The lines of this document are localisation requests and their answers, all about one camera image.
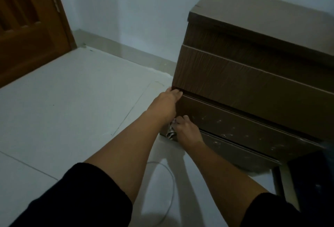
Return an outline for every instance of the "hand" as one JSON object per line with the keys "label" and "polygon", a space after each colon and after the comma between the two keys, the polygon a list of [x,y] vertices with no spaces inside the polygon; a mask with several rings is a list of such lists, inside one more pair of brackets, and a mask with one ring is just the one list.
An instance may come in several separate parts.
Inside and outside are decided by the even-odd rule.
{"label": "hand", "polygon": [[147,111],[161,119],[164,125],[168,124],[176,115],[175,103],[181,98],[182,94],[183,92],[177,89],[172,91],[172,88],[169,87],[153,100]]}
{"label": "hand", "polygon": [[198,144],[204,144],[198,127],[190,121],[189,116],[178,116],[176,122],[172,124],[172,127],[177,133],[178,142],[186,151]]}

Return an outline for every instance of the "white tile floor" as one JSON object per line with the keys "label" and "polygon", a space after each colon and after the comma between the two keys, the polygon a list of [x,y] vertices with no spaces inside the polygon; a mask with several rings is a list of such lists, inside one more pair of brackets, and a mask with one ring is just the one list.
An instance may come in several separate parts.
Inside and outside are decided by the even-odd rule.
{"label": "white tile floor", "polygon": [[[0,225],[134,121],[172,77],[78,48],[0,89]],[[158,136],[132,226],[226,226],[190,157]],[[255,177],[275,192],[271,174]]]}

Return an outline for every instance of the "person's right hand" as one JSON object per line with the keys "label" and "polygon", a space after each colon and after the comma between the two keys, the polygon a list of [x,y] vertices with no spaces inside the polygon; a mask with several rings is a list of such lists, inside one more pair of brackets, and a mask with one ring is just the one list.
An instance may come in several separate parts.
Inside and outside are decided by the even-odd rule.
{"label": "person's right hand", "polygon": [[172,127],[177,133],[178,142],[186,151],[198,144],[204,144],[198,127],[190,121],[189,116],[178,116],[176,122]]}

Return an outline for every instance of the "sleeve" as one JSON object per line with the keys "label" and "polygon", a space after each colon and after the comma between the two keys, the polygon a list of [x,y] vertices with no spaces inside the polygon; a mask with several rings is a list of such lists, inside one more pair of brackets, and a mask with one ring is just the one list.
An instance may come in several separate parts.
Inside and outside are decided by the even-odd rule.
{"label": "sleeve", "polygon": [[132,203],[101,169],[78,163],[11,226],[128,226]]}
{"label": "sleeve", "polygon": [[312,226],[295,207],[271,193],[258,195],[246,210],[240,227]]}

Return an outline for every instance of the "door hinge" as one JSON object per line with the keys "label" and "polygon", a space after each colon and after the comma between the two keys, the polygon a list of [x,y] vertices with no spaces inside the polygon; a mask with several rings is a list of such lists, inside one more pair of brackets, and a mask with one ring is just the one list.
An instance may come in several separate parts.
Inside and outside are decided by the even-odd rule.
{"label": "door hinge", "polygon": [[53,2],[54,2],[54,6],[56,7],[57,11],[60,13],[61,11],[59,10],[57,0],[53,0]]}

